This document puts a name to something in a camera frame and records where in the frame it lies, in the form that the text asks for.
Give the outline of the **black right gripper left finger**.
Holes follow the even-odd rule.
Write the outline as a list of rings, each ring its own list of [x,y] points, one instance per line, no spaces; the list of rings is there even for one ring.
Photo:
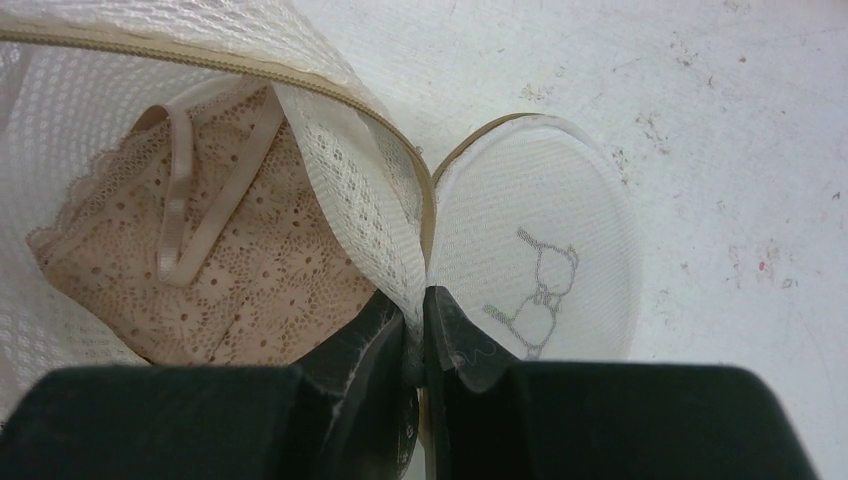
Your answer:
[[[294,364],[74,367],[1,433],[5,479],[397,479],[403,315],[371,297]]]

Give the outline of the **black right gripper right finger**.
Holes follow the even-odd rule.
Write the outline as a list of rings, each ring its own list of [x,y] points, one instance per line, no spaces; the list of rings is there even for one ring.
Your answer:
[[[424,302],[431,479],[812,479],[778,399],[731,366],[522,361]]]

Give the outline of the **white round mesh laundry bag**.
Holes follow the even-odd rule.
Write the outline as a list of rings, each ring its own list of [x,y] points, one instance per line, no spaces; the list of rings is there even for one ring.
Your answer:
[[[219,78],[269,83],[333,234],[402,312],[406,454],[427,451],[424,302],[447,289],[522,361],[623,359],[639,310],[633,216],[602,151],[543,114],[495,119],[430,171],[288,1],[1,5],[2,426],[47,374],[153,364],[45,279],[29,235],[151,106]]]

